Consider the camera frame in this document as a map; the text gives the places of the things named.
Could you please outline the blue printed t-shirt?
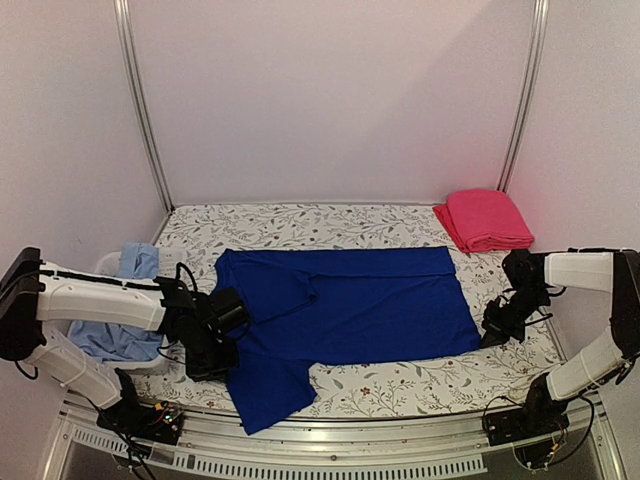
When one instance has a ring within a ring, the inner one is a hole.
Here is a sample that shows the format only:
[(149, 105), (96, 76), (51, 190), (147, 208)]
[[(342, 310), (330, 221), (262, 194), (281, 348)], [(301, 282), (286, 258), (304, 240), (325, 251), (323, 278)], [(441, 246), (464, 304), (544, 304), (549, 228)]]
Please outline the blue printed t-shirt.
[(251, 323), (237, 328), (227, 388), (253, 435), (310, 406), (310, 368), (428, 360), (475, 351), (480, 335), (444, 247), (225, 251), (218, 290)]

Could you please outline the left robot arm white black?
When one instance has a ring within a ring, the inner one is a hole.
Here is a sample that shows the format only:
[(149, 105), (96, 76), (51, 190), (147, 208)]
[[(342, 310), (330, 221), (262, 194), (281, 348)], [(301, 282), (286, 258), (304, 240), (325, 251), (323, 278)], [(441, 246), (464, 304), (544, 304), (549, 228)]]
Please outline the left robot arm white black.
[(225, 288), (207, 295), (178, 275), (120, 279), (68, 270), (24, 248), (1, 279), (1, 357), (47, 372), (87, 398), (128, 434), (148, 426), (131, 378), (101, 364), (49, 324), (78, 320), (119, 323), (182, 344), (193, 379), (217, 379), (239, 362), (232, 330), (249, 314), (240, 295)]

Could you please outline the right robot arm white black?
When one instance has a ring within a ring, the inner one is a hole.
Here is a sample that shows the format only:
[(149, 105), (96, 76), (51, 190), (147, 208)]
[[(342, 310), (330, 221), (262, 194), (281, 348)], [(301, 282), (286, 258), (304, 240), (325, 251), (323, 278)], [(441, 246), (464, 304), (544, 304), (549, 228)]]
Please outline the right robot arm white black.
[(572, 340), (568, 358), (532, 381), (517, 427), (537, 436), (567, 404), (610, 379), (622, 381), (639, 357), (639, 254), (631, 249), (532, 253), (514, 250), (502, 262), (510, 286), (484, 310), (483, 347), (524, 341), (533, 314), (568, 294), (558, 334)]

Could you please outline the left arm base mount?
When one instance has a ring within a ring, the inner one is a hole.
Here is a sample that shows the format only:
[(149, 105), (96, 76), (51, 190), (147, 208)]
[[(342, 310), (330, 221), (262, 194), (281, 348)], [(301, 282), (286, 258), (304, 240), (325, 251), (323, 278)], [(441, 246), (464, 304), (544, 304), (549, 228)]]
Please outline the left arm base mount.
[(166, 401), (145, 406), (120, 400), (98, 410), (97, 425), (123, 437), (143, 439), (166, 445), (177, 445), (182, 433), (184, 411)]

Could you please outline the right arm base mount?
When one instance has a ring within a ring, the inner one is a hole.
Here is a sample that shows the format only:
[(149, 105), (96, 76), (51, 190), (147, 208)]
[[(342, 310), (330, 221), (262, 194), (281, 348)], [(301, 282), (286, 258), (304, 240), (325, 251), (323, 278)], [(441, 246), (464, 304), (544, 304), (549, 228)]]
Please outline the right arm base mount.
[(542, 407), (517, 407), (482, 415), (482, 428), (491, 446), (560, 432), (569, 426), (567, 402)]

